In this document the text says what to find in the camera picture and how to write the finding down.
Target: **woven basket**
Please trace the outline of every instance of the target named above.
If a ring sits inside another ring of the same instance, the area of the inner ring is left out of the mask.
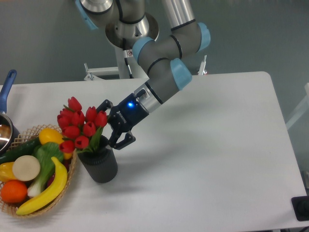
[[[32,129],[28,129],[27,131],[20,134],[18,136],[18,138],[16,138],[14,140],[14,142],[11,143],[9,150],[13,149],[14,147],[16,147],[16,146],[18,146],[18,145],[20,145],[20,144],[22,144],[22,143],[24,143],[28,140],[31,140],[31,139],[38,137],[40,131],[44,128],[53,128],[53,129],[61,132],[61,129],[58,126],[53,126],[53,125],[42,125],[42,126],[33,127]],[[16,211],[21,204],[7,204],[0,197],[0,208],[1,208],[2,212],[5,212],[5,213],[7,213],[7,214],[9,214],[13,217],[16,217],[16,218],[32,218],[32,217],[42,215],[45,212],[49,211],[51,208],[53,208],[60,201],[60,199],[65,194],[65,192],[66,192],[66,190],[67,190],[67,188],[70,184],[70,181],[72,179],[72,176],[74,174],[75,167],[76,167],[76,161],[77,161],[77,154],[76,154],[76,152],[73,152],[73,156],[72,156],[72,160],[71,160],[71,164],[70,164],[70,170],[68,172],[67,183],[66,183],[64,189],[62,190],[62,192],[47,206],[45,206],[44,208],[42,208],[40,210],[33,212],[32,214],[21,216],[21,215],[16,214]],[[2,189],[3,185],[4,185],[4,183],[0,181],[0,190]]]

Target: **pot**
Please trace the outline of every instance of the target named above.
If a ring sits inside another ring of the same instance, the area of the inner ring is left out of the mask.
[[[0,155],[6,152],[14,139],[19,135],[19,131],[13,125],[10,118],[6,115],[7,98],[16,75],[16,70],[9,71],[0,92]]]
[[[96,153],[78,153],[78,158],[91,178],[98,183],[107,183],[116,176],[117,161],[112,149],[107,148],[108,139],[101,135],[99,149]]]

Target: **toy banana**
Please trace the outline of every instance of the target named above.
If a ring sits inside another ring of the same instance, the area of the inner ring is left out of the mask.
[[[65,187],[68,179],[67,169],[56,157],[52,157],[52,161],[56,167],[54,181],[41,194],[23,203],[16,211],[17,215],[27,215],[41,209],[54,200]]]

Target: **light blue joint cap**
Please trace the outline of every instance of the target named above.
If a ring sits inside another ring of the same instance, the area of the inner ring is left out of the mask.
[[[176,58],[172,60],[170,62],[170,68],[179,90],[182,90],[192,81],[192,75],[190,71],[180,59]]]
[[[81,13],[83,19],[85,20],[85,23],[90,28],[90,30],[96,30],[98,27],[91,21],[89,16],[86,14],[85,10],[83,9],[81,2],[79,0],[75,0],[75,4],[77,6],[77,9]]]
[[[203,50],[205,47],[207,47],[211,43],[211,34],[209,30],[207,29],[207,26],[204,23],[198,23],[199,27],[201,28],[202,32],[202,41],[201,46],[199,47],[199,50]]]
[[[150,37],[142,37],[139,40],[137,40],[135,44],[133,45],[132,52],[133,52],[133,56],[137,63],[139,63],[140,51],[143,49],[145,44],[148,43],[149,41],[154,41],[154,40]]]

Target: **cable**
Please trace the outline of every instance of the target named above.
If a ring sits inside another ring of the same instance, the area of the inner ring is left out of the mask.
[[[307,229],[309,229],[309,226],[304,227],[304,228],[303,228],[303,229],[301,229],[299,232],[304,232],[304,231],[306,231]]]

